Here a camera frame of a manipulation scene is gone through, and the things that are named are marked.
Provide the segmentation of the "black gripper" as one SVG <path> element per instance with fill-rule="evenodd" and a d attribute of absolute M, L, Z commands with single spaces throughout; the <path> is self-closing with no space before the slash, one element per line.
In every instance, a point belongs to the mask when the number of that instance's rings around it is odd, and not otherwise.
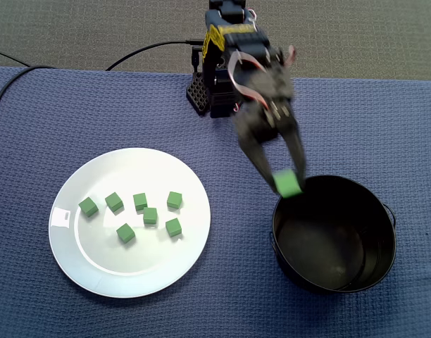
<path fill-rule="evenodd" d="M 270 164 L 260 143 L 281 134 L 289 149 L 301 187 L 306 182 L 306 157 L 292 113 L 294 89 L 288 78 L 296 51 L 288 57 L 266 51 L 265 62 L 245 51 L 235 52 L 235 90 L 243 99 L 235 117 L 239 146 L 274 193 L 278 193 Z"/>

